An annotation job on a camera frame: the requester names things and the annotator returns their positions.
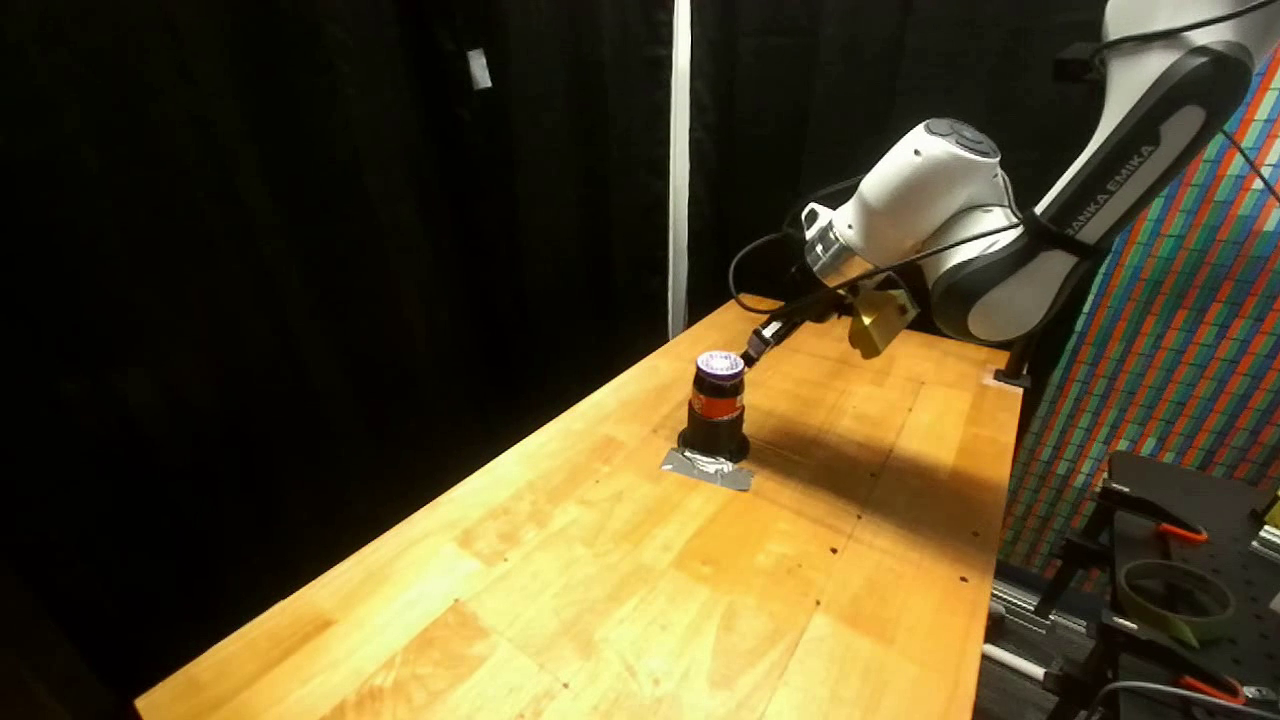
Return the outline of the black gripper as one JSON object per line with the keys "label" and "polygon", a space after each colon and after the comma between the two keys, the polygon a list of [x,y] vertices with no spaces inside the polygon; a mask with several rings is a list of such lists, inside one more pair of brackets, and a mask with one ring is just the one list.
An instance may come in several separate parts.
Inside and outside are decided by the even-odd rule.
{"label": "black gripper", "polygon": [[781,303],[770,313],[742,361],[759,364],[772,349],[781,349],[800,324],[822,324],[844,318],[849,321],[849,345],[875,361],[887,354],[887,345],[919,318],[915,302],[898,280],[849,280],[840,288],[815,288],[800,302]]}

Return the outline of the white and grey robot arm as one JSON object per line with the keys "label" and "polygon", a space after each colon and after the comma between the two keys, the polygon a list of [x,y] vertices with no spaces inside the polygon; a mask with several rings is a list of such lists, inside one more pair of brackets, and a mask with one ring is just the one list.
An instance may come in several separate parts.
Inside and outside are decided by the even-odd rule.
{"label": "white and grey robot arm", "polygon": [[861,358],[915,318],[972,345],[1034,342],[1240,107],[1278,34],[1278,0],[1106,0],[1102,39],[1079,50],[1106,83],[1096,130],[1034,208],[994,135],[952,117],[911,124],[844,197],[798,213],[815,293],[781,303],[742,361],[832,313],[854,318]]}

